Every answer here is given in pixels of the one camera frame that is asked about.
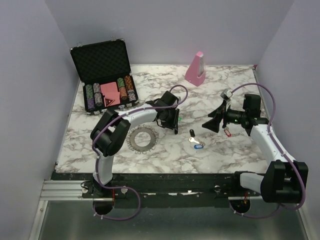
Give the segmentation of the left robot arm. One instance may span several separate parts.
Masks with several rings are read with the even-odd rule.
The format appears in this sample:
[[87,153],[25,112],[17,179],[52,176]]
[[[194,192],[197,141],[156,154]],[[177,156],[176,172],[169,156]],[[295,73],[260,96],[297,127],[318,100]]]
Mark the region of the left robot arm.
[[92,150],[96,153],[93,181],[87,194],[107,197],[110,191],[119,189],[111,186],[113,179],[114,156],[122,148],[128,132],[140,125],[156,122],[164,129],[178,133],[178,105],[183,103],[171,91],[166,91],[162,97],[145,102],[141,107],[117,112],[106,110],[90,134]]

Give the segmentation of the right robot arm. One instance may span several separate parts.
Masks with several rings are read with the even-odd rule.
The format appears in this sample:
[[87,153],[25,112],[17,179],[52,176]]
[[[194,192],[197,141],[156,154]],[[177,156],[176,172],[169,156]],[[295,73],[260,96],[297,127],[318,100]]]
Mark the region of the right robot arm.
[[241,125],[245,132],[257,144],[268,163],[265,174],[237,171],[230,183],[230,191],[241,196],[247,190],[259,193],[267,203],[299,204],[303,199],[303,187],[308,178],[308,167],[303,162],[294,161],[285,153],[283,145],[268,125],[269,120],[261,116],[261,97],[257,94],[245,94],[242,110],[230,107],[232,93],[221,94],[222,104],[208,117],[202,127],[218,133],[223,128],[230,134],[227,125]]

